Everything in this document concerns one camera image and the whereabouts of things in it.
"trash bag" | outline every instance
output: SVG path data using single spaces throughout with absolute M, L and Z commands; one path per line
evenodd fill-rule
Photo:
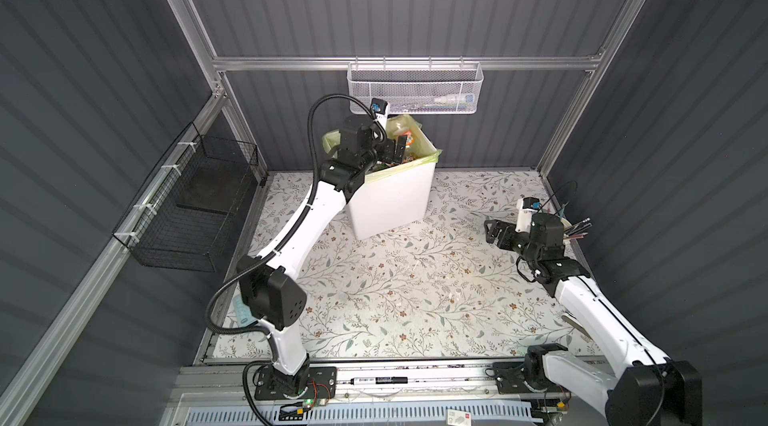
M 386 170 L 376 171 L 374 173 L 368 173 L 366 175 L 366 182 L 378 181 L 382 178 L 391 177 L 393 174 L 398 174 L 403 171 L 408 171 L 411 168 L 421 166 L 428 163 L 437 163 L 438 157 L 442 150 L 435 148 L 435 145 L 427 138 L 421 129 L 421 123 L 413 119 L 410 114 L 401 114 L 399 116 L 391 117 L 387 119 L 386 133 L 389 139 L 395 139 L 394 133 L 402 130 L 410 130 L 413 136 L 413 143 L 408 146 L 408 154 L 413 155 L 416 159 L 409 161 L 408 163 L 398 164 L 393 167 L 389 167 Z M 331 151 L 331 148 L 335 147 L 341 142 L 341 134 L 339 130 L 329 131 L 322 135 L 322 149 L 326 153 Z

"trash can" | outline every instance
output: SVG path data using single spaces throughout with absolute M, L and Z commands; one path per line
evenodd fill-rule
M 365 183 L 346 205 L 346 213 L 357 239 L 372 237 L 424 218 L 440 150 L 429 141 L 421 124 L 410 114 L 387 120 L 389 138 L 395 139 L 396 133 L 405 130 L 410 130 L 413 139 L 407 153 L 415 159 L 368 173 Z M 326 153 L 339 142 L 338 130 L 322 136 L 322 148 Z

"black wire basket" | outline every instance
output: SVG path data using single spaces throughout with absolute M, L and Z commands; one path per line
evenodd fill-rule
M 198 135 L 163 166 L 171 171 L 132 232 L 113 235 L 146 267 L 226 271 L 259 186 L 257 166 L 255 144 Z

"floral pattern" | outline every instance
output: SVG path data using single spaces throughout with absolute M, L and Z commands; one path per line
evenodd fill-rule
M 311 173 L 275 173 L 250 254 L 283 227 Z M 310 253 L 304 346 L 319 358 L 523 355 L 560 342 L 575 354 L 597 346 L 562 321 L 563 307 L 515 271 L 517 255 L 485 242 L 488 217 L 514 221 L 521 196 L 546 198 L 535 172 L 437 170 L 426 216 L 358 240 L 340 212 Z M 230 307 L 225 326 L 236 324 Z M 269 357 L 258 332 L 221 336 L 214 357 Z

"robotic arm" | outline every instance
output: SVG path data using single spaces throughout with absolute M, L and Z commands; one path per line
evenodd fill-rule
M 312 189 L 292 218 L 256 258 L 238 261 L 235 277 L 225 282 L 206 308 L 206 325 L 214 333 L 266 334 L 273 354 L 276 390 L 286 396 L 304 391 L 310 371 L 298 323 L 306 305 L 306 293 L 295 281 L 302 264 L 328 222 L 362 186 L 370 167 L 377 161 L 391 163 L 397 150 L 395 142 L 386 137 L 386 102 L 374 99 L 369 110 L 355 98 L 328 95 L 310 109 L 313 161 L 312 115 L 320 103 L 330 98 L 357 102 L 369 114 L 353 115 L 344 121 L 335 157 L 316 169 Z M 582 362 L 561 344 L 540 344 L 528 348 L 522 370 L 525 384 L 532 391 L 560 384 L 603 413 L 612 425 L 648 426 L 661 424 L 662 418 L 677 421 L 665 424 L 702 424 L 698 372 L 687 362 L 671 361 L 610 304 L 589 272 L 564 255 L 560 218 L 541 209 L 536 198 L 519 200 L 517 224 L 485 221 L 486 241 L 516 252 L 518 273 L 521 261 L 528 264 L 533 278 L 524 278 L 541 283 L 550 297 L 581 322 L 600 346 L 615 376 Z M 235 283 L 240 284 L 243 301 L 258 321 L 242 328 L 222 328 L 213 324 L 210 314 L 216 299 Z M 247 390 L 246 396 L 257 412 Z

